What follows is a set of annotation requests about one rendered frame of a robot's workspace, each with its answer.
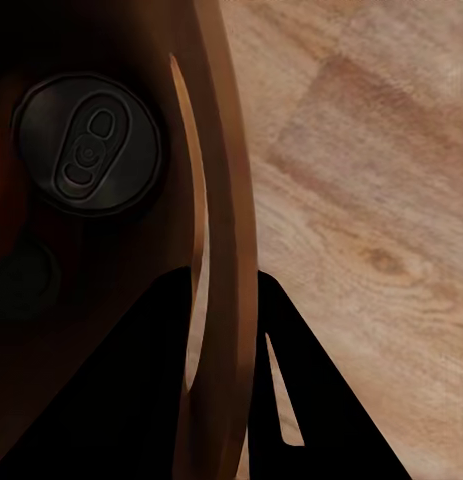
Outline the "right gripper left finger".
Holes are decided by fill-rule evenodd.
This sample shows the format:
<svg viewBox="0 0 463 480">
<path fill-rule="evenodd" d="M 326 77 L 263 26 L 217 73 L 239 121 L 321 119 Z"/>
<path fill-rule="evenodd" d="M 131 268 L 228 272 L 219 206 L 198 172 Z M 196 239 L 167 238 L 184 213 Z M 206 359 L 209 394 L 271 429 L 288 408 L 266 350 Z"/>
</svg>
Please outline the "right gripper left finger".
<svg viewBox="0 0 463 480">
<path fill-rule="evenodd" d="M 171 480 L 191 267 L 159 276 L 0 461 L 0 480 Z"/>
</svg>

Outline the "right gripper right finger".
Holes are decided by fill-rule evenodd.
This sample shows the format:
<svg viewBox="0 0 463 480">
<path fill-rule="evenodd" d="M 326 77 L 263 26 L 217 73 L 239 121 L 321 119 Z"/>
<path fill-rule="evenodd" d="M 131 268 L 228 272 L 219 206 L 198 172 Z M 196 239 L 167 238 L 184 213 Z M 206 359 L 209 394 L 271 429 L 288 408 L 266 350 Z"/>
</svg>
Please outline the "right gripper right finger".
<svg viewBox="0 0 463 480">
<path fill-rule="evenodd" d="M 277 279 L 263 271 L 258 271 L 257 320 L 246 427 L 250 480 L 410 480 Z M 266 333 L 304 446 L 282 439 Z"/>
</svg>

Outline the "can of soda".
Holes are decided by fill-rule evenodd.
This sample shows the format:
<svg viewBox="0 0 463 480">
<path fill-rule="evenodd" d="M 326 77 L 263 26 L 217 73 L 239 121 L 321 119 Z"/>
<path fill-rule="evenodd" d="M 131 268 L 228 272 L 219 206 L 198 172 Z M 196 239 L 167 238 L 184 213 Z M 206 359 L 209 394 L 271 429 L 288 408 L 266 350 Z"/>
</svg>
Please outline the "can of soda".
<svg viewBox="0 0 463 480">
<path fill-rule="evenodd" d="M 22 150 L 0 123 L 0 260 L 21 240 L 33 216 L 33 194 L 40 198 Z"/>
<path fill-rule="evenodd" d="M 0 325 L 43 313 L 74 281 L 84 216 L 66 213 L 33 194 L 31 220 L 0 260 Z"/>
<path fill-rule="evenodd" d="M 60 63 L 29 80 L 10 121 L 36 193 L 60 211 L 119 214 L 161 177 L 165 122 L 151 95 L 117 69 Z"/>
</svg>

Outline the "trash can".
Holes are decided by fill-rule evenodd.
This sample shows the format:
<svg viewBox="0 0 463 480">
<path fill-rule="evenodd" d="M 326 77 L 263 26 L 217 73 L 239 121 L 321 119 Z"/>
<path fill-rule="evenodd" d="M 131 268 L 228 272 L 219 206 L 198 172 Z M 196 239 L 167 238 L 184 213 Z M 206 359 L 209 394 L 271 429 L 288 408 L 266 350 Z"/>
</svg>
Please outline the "trash can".
<svg viewBox="0 0 463 480">
<path fill-rule="evenodd" d="M 235 480 L 257 353 L 258 252 L 246 129 L 218 0 L 0 0 L 0 123 L 31 78 L 97 62 L 148 92 L 167 156 L 145 196 L 82 223 L 74 281 L 43 313 L 0 325 L 0 461 L 107 334 L 167 272 L 191 267 L 209 221 L 208 305 L 171 480 Z"/>
</svg>

